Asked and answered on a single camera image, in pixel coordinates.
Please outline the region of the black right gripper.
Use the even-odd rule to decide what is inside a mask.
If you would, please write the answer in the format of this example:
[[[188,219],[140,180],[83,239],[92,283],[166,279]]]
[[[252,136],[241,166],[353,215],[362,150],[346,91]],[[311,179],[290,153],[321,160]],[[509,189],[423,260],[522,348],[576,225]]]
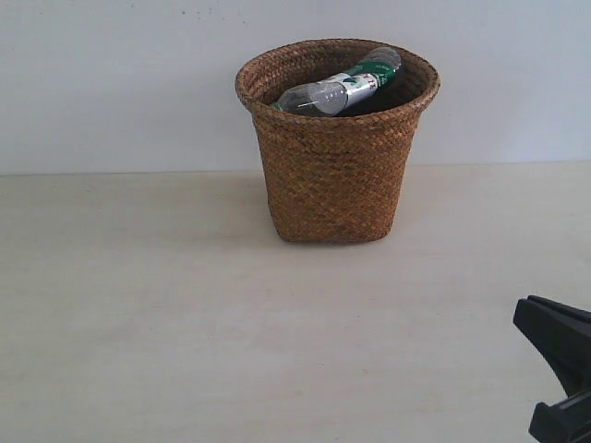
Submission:
[[[539,442],[590,440],[590,313],[537,295],[517,302],[513,324],[537,349],[566,399],[540,402],[528,428]]]

